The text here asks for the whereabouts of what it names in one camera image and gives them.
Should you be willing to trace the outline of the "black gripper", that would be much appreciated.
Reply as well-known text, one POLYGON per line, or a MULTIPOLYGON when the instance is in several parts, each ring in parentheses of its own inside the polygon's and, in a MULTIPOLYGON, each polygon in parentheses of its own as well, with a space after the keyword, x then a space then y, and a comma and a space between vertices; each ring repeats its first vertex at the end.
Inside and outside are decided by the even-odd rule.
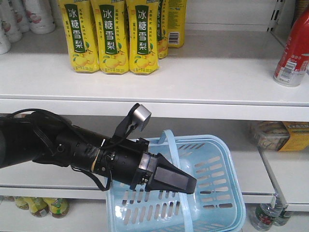
POLYGON ((96 160, 96 174, 130 186, 147 183, 145 190, 193 194, 197 180, 172 165, 162 154, 149 153, 149 141, 120 137, 105 141, 96 160))

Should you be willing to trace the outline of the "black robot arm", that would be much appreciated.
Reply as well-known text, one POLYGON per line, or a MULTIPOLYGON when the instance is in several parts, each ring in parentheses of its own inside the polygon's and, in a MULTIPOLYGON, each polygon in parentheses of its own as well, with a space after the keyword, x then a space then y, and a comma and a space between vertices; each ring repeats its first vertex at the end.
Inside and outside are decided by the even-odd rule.
POLYGON ((128 136, 144 129, 151 112, 135 104, 107 137, 73 125, 64 117, 44 109, 24 109, 0 119, 0 166, 33 161, 71 167, 89 176, 102 191, 118 181, 135 189, 166 190, 192 194, 196 179, 171 164, 162 154, 148 150, 149 141, 128 136))

